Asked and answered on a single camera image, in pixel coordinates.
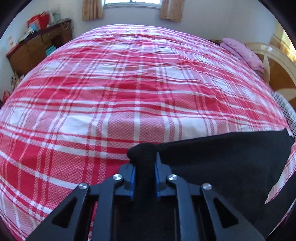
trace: red and white plaid bedspread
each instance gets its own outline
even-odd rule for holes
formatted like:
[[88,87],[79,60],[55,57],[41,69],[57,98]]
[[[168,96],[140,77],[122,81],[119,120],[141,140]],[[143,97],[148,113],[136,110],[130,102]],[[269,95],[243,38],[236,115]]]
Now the red and white plaid bedspread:
[[[0,111],[0,217],[24,240],[78,183],[115,174],[142,142],[288,128],[270,92],[192,35],[127,25],[85,33],[33,69]],[[295,171],[295,151],[267,202]]]

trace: window pane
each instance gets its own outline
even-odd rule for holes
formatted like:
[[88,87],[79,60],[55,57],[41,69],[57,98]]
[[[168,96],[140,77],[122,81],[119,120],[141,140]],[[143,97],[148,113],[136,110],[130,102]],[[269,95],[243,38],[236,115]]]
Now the window pane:
[[121,3],[121,2],[130,2],[130,0],[106,0],[105,4],[108,4],[108,3]]
[[137,0],[137,2],[146,2],[146,3],[160,4],[160,0]]

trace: pink pillow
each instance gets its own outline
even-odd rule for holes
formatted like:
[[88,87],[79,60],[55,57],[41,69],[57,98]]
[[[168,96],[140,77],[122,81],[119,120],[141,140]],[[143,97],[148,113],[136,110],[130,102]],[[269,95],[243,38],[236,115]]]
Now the pink pillow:
[[222,48],[226,49],[228,52],[230,52],[233,56],[237,57],[241,62],[243,62],[244,64],[248,65],[248,63],[234,49],[230,48],[225,43],[220,43],[220,46]]
[[222,41],[228,45],[230,48],[234,49],[246,62],[247,64],[252,68],[263,68],[262,61],[258,58],[258,56],[251,51],[249,48],[247,48],[244,44],[238,42],[235,39],[222,39]]

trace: black cloth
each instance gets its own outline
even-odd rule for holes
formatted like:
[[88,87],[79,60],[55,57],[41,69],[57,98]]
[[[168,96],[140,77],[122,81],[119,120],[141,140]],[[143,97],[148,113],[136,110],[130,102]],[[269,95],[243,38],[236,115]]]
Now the black cloth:
[[157,152],[173,173],[189,183],[211,183],[255,227],[258,220],[264,223],[256,228],[267,237],[289,208],[290,201],[273,215],[270,208],[266,211],[264,203],[284,169],[293,143],[294,139],[283,130],[228,133],[131,148],[128,157],[136,166],[136,191],[133,205],[120,210],[118,240],[174,239],[172,204],[156,200]]

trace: window frame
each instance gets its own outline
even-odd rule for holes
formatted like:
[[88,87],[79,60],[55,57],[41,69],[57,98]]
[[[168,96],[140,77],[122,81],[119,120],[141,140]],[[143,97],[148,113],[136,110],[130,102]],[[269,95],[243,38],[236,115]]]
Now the window frame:
[[133,2],[130,0],[129,2],[121,2],[121,3],[107,3],[106,0],[104,0],[104,8],[110,8],[110,7],[148,7],[148,8],[161,8],[163,0],[160,0],[159,4],[155,3],[146,3],[146,2]]

